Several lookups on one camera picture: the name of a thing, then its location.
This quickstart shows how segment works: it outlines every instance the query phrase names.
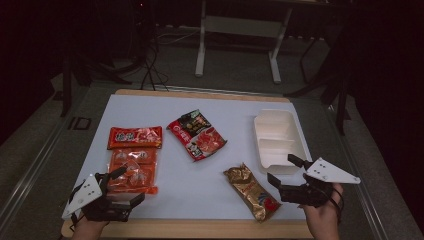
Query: food tray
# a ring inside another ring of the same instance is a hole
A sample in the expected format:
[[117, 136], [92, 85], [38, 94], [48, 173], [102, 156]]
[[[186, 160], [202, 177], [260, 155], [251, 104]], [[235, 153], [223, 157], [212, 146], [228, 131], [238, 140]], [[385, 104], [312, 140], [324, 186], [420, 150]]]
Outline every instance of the food tray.
[[287, 160], [288, 154], [307, 159], [301, 141], [302, 131], [294, 115], [286, 110], [263, 109], [255, 117], [255, 135], [260, 171], [271, 174], [294, 174], [299, 170]]

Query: packaged food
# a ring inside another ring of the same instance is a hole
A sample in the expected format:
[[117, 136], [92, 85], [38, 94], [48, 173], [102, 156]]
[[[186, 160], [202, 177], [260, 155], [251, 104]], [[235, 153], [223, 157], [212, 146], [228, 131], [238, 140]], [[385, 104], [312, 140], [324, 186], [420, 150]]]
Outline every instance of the packaged food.
[[107, 149], [126, 147], [162, 147], [162, 127], [110, 129]]
[[268, 220], [280, 208], [281, 204], [258, 183], [244, 163], [224, 174], [258, 222]]
[[194, 161], [205, 159], [227, 143], [199, 110], [182, 115], [167, 129], [184, 145]]
[[109, 193], [156, 194], [157, 151], [156, 148], [113, 149], [109, 172], [122, 166], [127, 168], [127, 172], [109, 181]]

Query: gold snack package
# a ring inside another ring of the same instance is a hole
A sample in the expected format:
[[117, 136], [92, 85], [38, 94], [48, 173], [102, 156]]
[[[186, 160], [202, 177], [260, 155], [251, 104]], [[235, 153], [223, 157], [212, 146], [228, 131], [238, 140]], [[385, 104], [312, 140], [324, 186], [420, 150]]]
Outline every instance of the gold snack package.
[[258, 222], [268, 220], [281, 206], [258, 183], [250, 169], [244, 163], [240, 167], [233, 167], [224, 171], [224, 174], [228, 177], [228, 181], [249, 207]]

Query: white desk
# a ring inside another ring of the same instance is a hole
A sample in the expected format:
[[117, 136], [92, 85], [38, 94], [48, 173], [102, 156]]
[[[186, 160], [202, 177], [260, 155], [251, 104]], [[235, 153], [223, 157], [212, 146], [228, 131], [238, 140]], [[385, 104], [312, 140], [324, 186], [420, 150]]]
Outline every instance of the white desk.
[[[182, 114], [200, 109], [228, 140], [211, 157], [193, 162], [168, 130], [158, 157], [157, 195], [147, 195], [134, 208], [127, 223], [111, 222], [103, 237], [123, 238], [311, 238], [305, 216], [296, 204], [283, 206], [267, 222], [259, 224], [228, 183], [223, 171], [244, 162], [261, 185], [276, 199], [278, 190], [259, 171], [253, 119], [261, 109], [296, 112], [284, 98], [216, 94], [120, 90], [112, 95], [76, 182], [90, 173], [106, 172], [111, 152], [106, 150], [111, 127], [166, 127]], [[285, 184], [303, 183], [303, 171], [279, 176]], [[62, 234], [72, 235], [66, 220]]]

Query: instant noodle package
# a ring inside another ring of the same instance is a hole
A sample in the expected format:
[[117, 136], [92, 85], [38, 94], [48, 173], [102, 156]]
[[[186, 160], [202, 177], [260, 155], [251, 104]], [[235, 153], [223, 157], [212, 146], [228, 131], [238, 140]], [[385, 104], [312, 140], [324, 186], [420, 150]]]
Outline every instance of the instant noodle package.
[[167, 129], [178, 138], [194, 161], [209, 157], [227, 143], [199, 110], [182, 115]]
[[158, 192], [155, 175], [158, 151], [162, 147], [162, 127], [112, 127], [107, 147], [112, 150], [109, 173], [120, 167], [127, 170], [109, 181], [109, 195]]
[[126, 147], [162, 147], [162, 127], [110, 129], [107, 149]]
[[117, 148], [112, 152], [109, 172], [126, 167], [127, 172], [108, 183], [109, 193], [147, 193], [158, 192], [155, 183], [156, 148]]

